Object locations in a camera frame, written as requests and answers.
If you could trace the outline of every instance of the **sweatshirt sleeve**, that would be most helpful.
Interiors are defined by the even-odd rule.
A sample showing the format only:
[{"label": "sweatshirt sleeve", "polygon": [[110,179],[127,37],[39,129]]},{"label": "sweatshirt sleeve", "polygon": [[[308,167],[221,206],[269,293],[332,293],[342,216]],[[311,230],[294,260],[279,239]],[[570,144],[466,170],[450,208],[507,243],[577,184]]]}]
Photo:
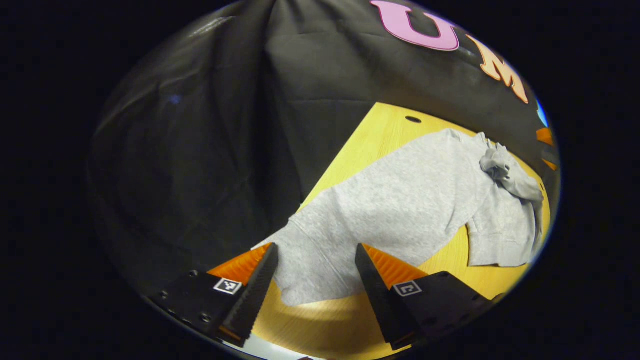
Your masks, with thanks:
[{"label": "sweatshirt sleeve", "polygon": [[541,243],[542,191],[500,144],[486,151],[480,166],[495,182],[467,224],[469,266],[530,262]]},{"label": "sweatshirt sleeve", "polygon": [[257,246],[279,245],[275,281],[288,306],[363,291],[354,263],[367,243],[412,265],[435,255],[484,203],[483,135],[447,129],[418,138],[321,192]]}]

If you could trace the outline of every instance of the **yellow wooden surface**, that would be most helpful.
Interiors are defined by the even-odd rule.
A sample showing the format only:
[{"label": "yellow wooden surface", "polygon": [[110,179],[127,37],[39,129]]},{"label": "yellow wooden surface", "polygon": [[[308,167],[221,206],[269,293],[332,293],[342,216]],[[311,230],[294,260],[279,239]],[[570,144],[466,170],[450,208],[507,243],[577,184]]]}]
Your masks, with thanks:
[{"label": "yellow wooden surface", "polygon": [[[422,123],[410,122],[405,119],[406,116],[421,119]],[[430,115],[387,104],[374,105],[301,208],[322,190],[343,182],[407,142],[446,128],[475,135],[467,129]],[[541,185],[545,196],[543,235],[546,236],[550,211],[542,180],[527,164],[517,157],[516,159]],[[425,259],[425,263],[419,268],[427,274],[446,270],[488,299],[509,291],[527,268],[527,265],[517,268],[469,267],[468,253],[467,228],[463,226],[449,244],[431,259]],[[344,299],[287,307],[280,301],[280,290],[272,281],[253,333],[281,347],[324,359],[370,360],[394,353],[383,340],[365,293]]]}]

